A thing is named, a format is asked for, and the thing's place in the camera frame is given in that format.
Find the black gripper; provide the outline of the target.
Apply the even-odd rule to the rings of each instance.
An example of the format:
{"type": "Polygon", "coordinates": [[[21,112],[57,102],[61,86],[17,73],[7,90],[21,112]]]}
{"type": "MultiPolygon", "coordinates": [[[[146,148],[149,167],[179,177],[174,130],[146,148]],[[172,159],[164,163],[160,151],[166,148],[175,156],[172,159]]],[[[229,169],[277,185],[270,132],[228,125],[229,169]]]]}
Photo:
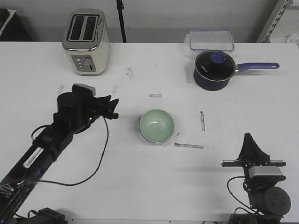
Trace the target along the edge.
{"type": "Polygon", "coordinates": [[[80,133],[88,129],[99,117],[117,119],[114,110],[119,99],[111,100],[111,95],[94,97],[77,92],[67,92],[57,98],[57,112],[53,115],[53,125],[59,130],[80,133]]]}
{"type": "Polygon", "coordinates": [[[249,178],[249,169],[253,166],[276,166],[280,168],[286,165],[284,161],[271,161],[270,156],[260,149],[250,133],[245,133],[237,159],[223,160],[221,165],[222,167],[242,167],[246,178],[249,178]]]}

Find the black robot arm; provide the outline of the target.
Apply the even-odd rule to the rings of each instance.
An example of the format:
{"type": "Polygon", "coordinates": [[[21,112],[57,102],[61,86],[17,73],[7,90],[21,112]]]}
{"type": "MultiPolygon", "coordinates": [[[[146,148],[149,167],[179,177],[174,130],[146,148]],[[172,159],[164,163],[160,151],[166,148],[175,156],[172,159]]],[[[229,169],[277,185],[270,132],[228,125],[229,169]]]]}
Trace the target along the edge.
{"type": "Polygon", "coordinates": [[[241,208],[244,214],[234,212],[230,224],[278,224],[291,208],[291,200],[286,191],[277,187],[286,176],[280,168],[284,161],[272,161],[256,144],[250,133],[244,135],[239,157],[223,161],[223,167],[241,167],[244,175],[242,187],[247,192],[249,205],[241,208]]]}
{"type": "Polygon", "coordinates": [[[111,96],[66,92],[57,97],[53,123],[33,140],[31,147],[0,182],[0,222],[7,224],[27,199],[44,173],[73,136],[88,129],[99,117],[117,119],[119,100],[111,96]]]}

